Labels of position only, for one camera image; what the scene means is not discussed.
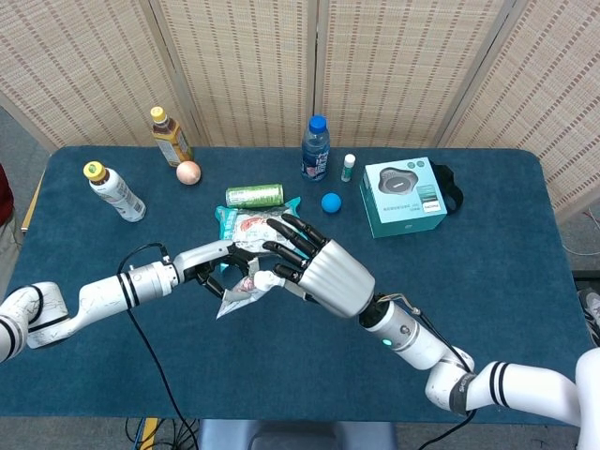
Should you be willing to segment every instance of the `woven room divider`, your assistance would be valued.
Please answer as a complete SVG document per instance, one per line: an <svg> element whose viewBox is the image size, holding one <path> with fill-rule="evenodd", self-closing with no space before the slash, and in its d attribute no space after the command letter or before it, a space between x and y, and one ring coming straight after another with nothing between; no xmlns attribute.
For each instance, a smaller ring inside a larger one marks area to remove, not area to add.
<svg viewBox="0 0 600 450"><path fill-rule="evenodd" d="M440 144L540 160L559 220L600 198L600 2L531 0Z"/></svg>
<svg viewBox="0 0 600 450"><path fill-rule="evenodd" d="M316 112L334 146L529 150L559 218L600 194L600 0L0 8L0 104L49 151L154 145L155 104L196 145L298 146Z"/></svg>
<svg viewBox="0 0 600 450"><path fill-rule="evenodd" d="M311 3L159 1L211 145L300 144L314 71Z"/></svg>
<svg viewBox="0 0 600 450"><path fill-rule="evenodd" d="M333 145L432 146L503 0L329 0Z"/></svg>
<svg viewBox="0 0 600 450"><path fill-rule="evenodd" d="M3 106L49 151L154 145L157 104L199 143L139 2L10 1L0 11Z"/></svg>

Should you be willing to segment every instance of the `black cable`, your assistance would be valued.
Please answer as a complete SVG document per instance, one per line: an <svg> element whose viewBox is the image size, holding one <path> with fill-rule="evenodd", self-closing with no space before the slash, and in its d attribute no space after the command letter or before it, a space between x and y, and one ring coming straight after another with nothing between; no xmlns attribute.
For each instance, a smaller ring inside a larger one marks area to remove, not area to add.
<svg viewBox="0 0 600 450"><path fill-rule="evenodd" d="M195 423L196 423L196 422L198 422L196 419L194 419L194 421L192 421L192 423L191 423L191 427L192 427L192 428L194 428L194 425L195 425ZM194 434L197 434L197 433L198 433L198 431L200 431L200 423L198 424L198 428L194 430ZM190 435L188 435L188 436L187 436L187 437L186 437L186 438L185 438L183 441L181 441L181 442L180 442L179 440L177 440L177 445L178 445L178 446L176 447L176 449L177 449L177 450L189 450L190 448L192 448L192 447L189 447L189 446L188 446L188 447L184 447L184 444L185 444L187 441L189 441L190 439L191 439L191 436L190 436Z"/></svg>
<svg viewBox="0 0 600 450"><path fill-rule="evenodd" d="M455 427L450 428L448 431L446 431L444 434L441 434L437 438L434 438L434 439L431 439L431 440L425 442L423 445L421 445L418 448L418 450L423 450L425 447L427 447L427 446L429 446L429 445L431 445L433 443L436 443L437 441L441 441L442 439L447 438L448 436L450 436L455 431L458 431L459 429L463 428L465 425L467 425L469 422L471 422L473 420L473 418L475 417L476 413L477 413L477 410L472 410L471 412L469 412L469 415L467 416L467 418L465 420L463 420L462 422L460 422Z"/></svg>
<svg viewBox="0 0 600 450"><path fill-rule="evenodd" d="M138 426L135 430L135 436L137 436L138 433L140 432L140 428L142 428L142 422L143 422L143 419L140 419L140 422L138 422ZM127 438L129 439L129 441L131 443L135 443L135 439L133 439L131 437L131 435L129 435L129 418L128 417L125 419L125 434L127 435Z"/></svg>
<svg viewBox="0 0 600 450"><path fill-rule="evenodd" d="M436 329L436 327L433 326L433 323L429 320L429 317L425 315L425 312L421 311L418 314L418 316L421 318L421 321L423 321L423 324L429 329L429 331L433 333L435 337L439 339L443 343L443 345L445 345L450 350L450 352L452 352L455 355L456 358L458 358L458 361L460 361L460 364L462 364L464 369L469 373L473 373L473 371L469 368L469 366L467 365L463 357L460 355L460 353L457 352L457 349L450 345L450 342L448 342L446 338L442 336L442 333L440 333Z"/></svg>
<svg viewBox="0 0 600 450"><path fill-rule="evenodd" d="M173 446L172 442L169 441L156 441L149 443L145 447L141 447L141 450L153 450L157 445L164 445L169 447L171 450L174 450L176 447Z"/></svg>
<svg viewBox="0 0 600 450"><path fill-rule="evenodd" d="M175 421L172 420L172 446L173 448L177 448L177 436L176 436L176 431L177 427L175 426Z"/></svg>
<svg viewBox="0 0 600 450"><path fill-rule="evenodd" d="M190 424L191 428L194 427L194 421L192 421L192 423ZM179 424L179 430L177 431L177 437L175 439L173 439L174 442L177 442L182 438L183 431L184 431L184 424L182 423L182 424Z"/></svg>
<svg viewBox="0 0 600 450"><path fill-rule="evenodd" d="M158 242L153 242L151 244L146 244L144 246L138 247L135 250L131 251L123 259L123 261L121 261L121 263L119 264L119 268L117 269L117 272L116 272L117 275L120 274L123 271L123 267L125 266L125 264L127 263L127 261L128 261L129 258L131 258L136 253L139 253L140 251L145 250L145 249L150 248L150 247L158 247L160 249L160 253L162 254L163 259L169 257L167 249L162 244L160 244ZM162 380L162 383L165 386L165 390L167 391L167 395L169 396L169 400L171 401L171 404L172 404L173 408L175 409L175 412L177 413L177 416L182 421L182 423L186 426L187 431L189 432L189 434L191 435L191 437L192 437L192 439L194 441L194 447L193 448L195 448L196 450L199 450L198 440L196 439L196 435L193 433L191 427L189 426L188 421L186 421L186 419L184 418L183 414L181 414L181 411L179 410L179 406L177 406L177 402L175 401L175 398L173 397L173 392L171 391L171 387L169 386L169 382L167 381L167 377L165 375L165 372L162 369L162 365L158 361L157 354L154 352L154 349L152 348L152 345L150 345L150 341L148 341L148 338L146 337L146 334L143 332L142 328L140 327L140 324L138 323L138 321L136 321L136 319L133 316L133 313L131 312L130 309L127 310L127 315L129 316L129 319L133 323L133 326L135 327L135 329L137 330L138 334L140 335L140 338L142 338L142 341L145 344L146 349L150 352L150 355L152 356L152 360L154 361L154 363L155 363L155 365L156 365L156 367L158 369L158 373L160 375L160 379Z"/></svg>
<svg viewBox="0 0 600 450"><path fill-rule="evenodd" d="M436 327L433 325L433 322L429 319L429 317L425 314L425 312L423 312L422 310L419 310L419 312L417 314L414 314L416 316L418 316L421 319L421 322L423 322L423 325L437 338L439 339L443 345L445 345L453 354L456 358L458 358L458 361L460 361L460 364L462 364L462 366L464 367L464 369L468 372L468 373L473 373L473 371L471 370L471 368L467 365L467 362L464 360L464 358L462 357L462 355L457 351L457 349L455 349L452 345L450 345L450 342L448 342L448 340L442 336L442 333L440 333ZM447 438L448 436L450 436L452 433L454 433L455 431L458 431L459 429L463 428L465 425L467 425L469 422L471 422L473 420L473 418L475 417L475 415L477 414L477 410L472 410L469 411L469 414L467 415L467 418L465 420L463 420L462 422L460 422L458 425L448 429L446 432L444 432L443 434L441 434L440 436L438 436L437 438L433 438L427 442L425 442L423 445L421 445L418 450L423 450L425 447L436 443L438 441L441 441L444 438Z"/></svg>
<svg viewBox="0 0 600 450"><path fill-rule="evenodd" d="M160 419L157 423L157 427L152 430L152 432L146 437L146 439L144 439L143 441L140 441L138 443L138 445L142 446L145 443L147 443L148 441L150 441L152 438L154 438L157 435L158 430L160 429L160 427L162 427L162 424L164 424L164 423L165 423L165 419Z"/></svg>
<svg viewBox="0 0 600 450"><path fill-rule="evenodd" d="M152 356L152 360L154 361L154 364L157 366L158 373L160 374L160 379L162 380L162 383L165 386L165 390L167 391L167 395L169 396L169 400L171 401L171 404L172 404L173 408L175 409L175 412L177 413L177 416L179 417L179 420L181 420L184 423L184 425L187 428L187 431L189 432L189 434L192 435L192 439L194 440L194 448L196 450L199 450L200 447L198 446L198 440L196 439L196 436L192 432L192 429L189 426L188 422L186 421L186 419L184 419L183 414L181 414L181 411L179 410L179 406L177 406L177 402L175 401L175 398L173 397L173 392L171 391L171 387L169 386L169 382L167 381L167 377L165 376L165 372L162 369L162 365L158 361L157 354L154 352L154 349L150 345L150 342L148 341L148 338L146 337L145 333L142 331L140 325L138 324L138 321L136 321L135 317L133 317L133 314L131 313L131 310L129 310L129 309L127 310L127 315L131 319L131 321L133 323L133 326L135 326L135 329L138 331L138 334L140 335L140 338L142 338L143 343L146 346L146 349L150 352L150 355Z"/></svg>

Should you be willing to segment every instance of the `blue tabletop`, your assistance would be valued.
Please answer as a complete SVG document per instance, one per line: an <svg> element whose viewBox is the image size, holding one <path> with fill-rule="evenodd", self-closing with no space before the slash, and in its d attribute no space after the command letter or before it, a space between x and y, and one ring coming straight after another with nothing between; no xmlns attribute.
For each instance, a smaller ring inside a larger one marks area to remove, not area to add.
<svg viewBox="0 0 600 450"><path fill-rule="evenodd" d="M350 183L344 155L356 155ZM431 232L373 239L359 192L365 164L430 157L449 165L462 209ZM83 177L97 159L147 205L128 223ZM181 185L157 148L67 147L50 159L12 287L58 283L71 315L82 285L112 275L152 241L171 254L218 239L215 208L228 187L281 183L302 197L300 217L335 238L377 279L402 292L481 369L492 360L557 369L573 379L591 345L538 161L507 149L333 149L320 183L300 175L297 148L197 148L202 182ZM341 210L325 214L334 190ZM136 264L158 258L152 251ZM272 261L262 263L268 268ZM357 320L332 316L284 291L218 321L219 301L195 283L135 310L185 416L201 418L448 422L424 394L427 372L409 367ZM4 415L174 416L158 373L126 314L66 342L26 349L0 366ZM487 423L548 423L500 408Z"/></svg>

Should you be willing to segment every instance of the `robotic arm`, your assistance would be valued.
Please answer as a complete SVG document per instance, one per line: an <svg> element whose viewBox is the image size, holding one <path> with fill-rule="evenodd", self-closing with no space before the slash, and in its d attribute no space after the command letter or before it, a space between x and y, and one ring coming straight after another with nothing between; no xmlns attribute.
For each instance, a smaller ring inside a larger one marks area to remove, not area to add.
<svg viewBox="0 0 600 450"><path fill-rule="evenodd" d="M193 279L221 299L235 296L239 300L243 294L223 289L211 277L220 263L236 265L244 275L258 270L256 255L236 247L232 241L194 248L181 253L173 262L165 250L161 262L83 286L79 292L79 310L73 318L55 283L20 288L0 305L0 362L17 355L25 343L32 349L56 344L90 323L169 295L175 286Z"/></svg>
<svg viewBox="0 0 600 450"><path fill-rule="evenodd" d="M181 253L173 262L163 254L161 262L83 286L74 318L69 317L56 284L45 282L20 288L0 305L0 362L18 354L25 343L31 348L54 344L90 323L168 295L178 284L193 279L221 299L240 300L240 292L223 289L210 276L218 264L230 263L244 275L252 276L261 291L282 286L339 317L358 316L369 333L411 366L431 370L426 395L438 407L466 414L497 404L541 414L580 426L579 450L597 448L600 349L579 358L577 385L552 370L502 362L490 363L476 375L468 354L454 348L458 358L403 308L392 301L381 301L382 296L375 293L373 276L336 241L298 217L283 215L283 220L306 238L279 221L267 222L307 257L276 242L267 242L266 249L292 264L276 264L273 272L259 271L256 255L237 248L233 242L217 241Z"/></svg>
<svg viewBox="0 0 600 450"><path fill-rule="evenodd" d="M299 258L276 243L265 243L265 248L294 265L292 268L277 264L275 274L286 279L286 287L289 283L297 285L306 292L305 297L338 316L358 315L360 324L369 333L411 366L431 369L426 395L436 406L465 415L496 404L544 415L580 427L579 450L598 448L600 349L579 358L577 385L553 370L503 362L490 363L480 374L475 374L474 361L468 354L455 348L460 360L403 308L391 301L379 301L381 297L374 294L374 278L338 243L297 217L284 215L283 219L307 239L275 220L267 222L307 254L308 259Z"/></svg>

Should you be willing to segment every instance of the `blue bottle cap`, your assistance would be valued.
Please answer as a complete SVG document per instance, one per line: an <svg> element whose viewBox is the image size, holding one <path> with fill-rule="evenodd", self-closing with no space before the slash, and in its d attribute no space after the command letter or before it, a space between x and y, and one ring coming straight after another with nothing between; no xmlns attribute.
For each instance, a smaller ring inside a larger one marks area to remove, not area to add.
<svg viewBox="0 0 600 450"><path fill-rule="evenodd" d="M327 130L327 119L322 115L313 115L308 122L308 129L311 133L323 133Z"/></svg>

